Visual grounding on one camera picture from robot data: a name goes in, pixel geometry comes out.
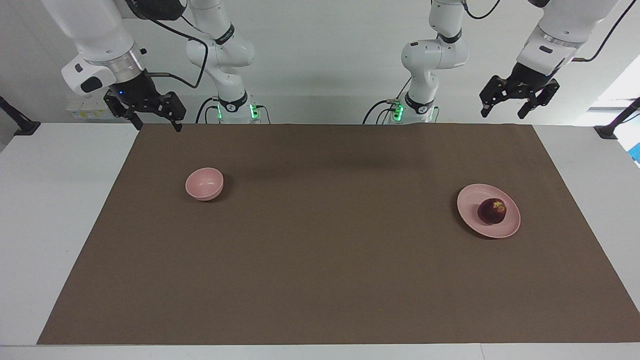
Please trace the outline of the dark red apple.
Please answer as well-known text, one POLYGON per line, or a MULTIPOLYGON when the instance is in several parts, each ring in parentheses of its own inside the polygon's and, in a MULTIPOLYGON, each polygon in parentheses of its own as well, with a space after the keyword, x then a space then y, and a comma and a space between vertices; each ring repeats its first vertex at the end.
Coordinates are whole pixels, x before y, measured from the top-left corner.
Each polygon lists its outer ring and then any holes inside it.
POLYGON ((505 220, 507 210, 502 199, 488 198, 478 206, 477 216, 485 224, 500 224, 505 220))

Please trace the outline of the small pink bowl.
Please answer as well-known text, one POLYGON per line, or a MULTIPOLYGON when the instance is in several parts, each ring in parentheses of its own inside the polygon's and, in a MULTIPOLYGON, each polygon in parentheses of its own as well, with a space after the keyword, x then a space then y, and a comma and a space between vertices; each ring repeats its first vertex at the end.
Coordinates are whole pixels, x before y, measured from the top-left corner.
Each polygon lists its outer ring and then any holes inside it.
POLYGON ((201 202, 212 201, 224 189, 224 175, 216 168, 200 168, 191 173, 185 181, 185 191, 201 202))

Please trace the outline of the brown table mat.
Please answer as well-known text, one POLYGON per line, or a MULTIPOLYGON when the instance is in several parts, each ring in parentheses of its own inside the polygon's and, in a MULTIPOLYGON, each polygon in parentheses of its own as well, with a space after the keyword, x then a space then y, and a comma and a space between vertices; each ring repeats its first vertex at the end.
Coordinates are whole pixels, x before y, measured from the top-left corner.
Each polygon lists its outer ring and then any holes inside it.
POLYGON ((168 125, 140 132, 40 345, 640 342, 640 312, 535 130, 168 125), (217 198, 185 190, 212 167, 217 198), (518 232, 462 220, 504 191, 518 232))

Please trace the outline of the white wall socket strip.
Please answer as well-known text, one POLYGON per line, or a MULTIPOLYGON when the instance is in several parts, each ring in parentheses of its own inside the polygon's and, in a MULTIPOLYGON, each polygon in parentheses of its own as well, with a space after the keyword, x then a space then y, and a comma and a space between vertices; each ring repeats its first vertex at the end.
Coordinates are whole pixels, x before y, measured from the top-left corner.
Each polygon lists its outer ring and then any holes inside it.
POLYGON ((107 121, 112 118, 108 110, 97 102, 70 101, 65 110, 78 121, 107 121))

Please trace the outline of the pink plate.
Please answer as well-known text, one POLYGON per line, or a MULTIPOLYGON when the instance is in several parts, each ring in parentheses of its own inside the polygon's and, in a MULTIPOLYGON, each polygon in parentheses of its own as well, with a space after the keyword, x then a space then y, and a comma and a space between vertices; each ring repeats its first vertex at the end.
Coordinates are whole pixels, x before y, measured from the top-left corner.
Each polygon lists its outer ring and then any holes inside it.
POLYGON ((464 187, 457 196, 457 210, 462 221, 476 233, 489 239, 507 239, 521 227, 521 212, 514 200, 498 187, 475 183, 464 187), (478 209, 487 199, 500 199, 505 203, 505 219, 498 224, 482 221, 478 209))

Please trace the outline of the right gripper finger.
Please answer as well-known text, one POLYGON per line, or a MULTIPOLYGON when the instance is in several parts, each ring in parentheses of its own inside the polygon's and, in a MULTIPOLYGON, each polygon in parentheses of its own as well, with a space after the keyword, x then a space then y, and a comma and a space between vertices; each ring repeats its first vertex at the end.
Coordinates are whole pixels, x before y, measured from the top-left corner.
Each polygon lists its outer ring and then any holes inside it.
POLYGON ((137 131, 143 128, 144 124, 135 108, 132 105, 123 105, 112 90, 106 91, 103 100, 114 117, 130 122, 137 131))
POLYGON ((167 92, 158 97, 158 116, 168 120, 173 129, 180 133, 183 129, 186 108, 174 91, 167 92))

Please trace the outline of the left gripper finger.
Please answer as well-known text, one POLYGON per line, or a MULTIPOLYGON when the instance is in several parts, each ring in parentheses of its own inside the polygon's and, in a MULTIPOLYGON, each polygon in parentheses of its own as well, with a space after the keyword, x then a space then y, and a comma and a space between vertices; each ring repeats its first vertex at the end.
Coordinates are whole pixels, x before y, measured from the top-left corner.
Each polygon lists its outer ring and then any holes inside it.
POLYGON ((526 102, 518 111, 518 118, 524 120, 526 116, 537 107, 545 107, 548 105, 556 92, 560 89, 560 84, 556 79, 552 79, 548 84, 544 85, 540 91, 528 89, 526 102))
POLYGON ((494 106, 509 99, 506 93, 506 84, 505 79, 498 75, 493 75, 480 91, 479 98, 482 102, 480 114, 483 118, 489 116, 494 106))

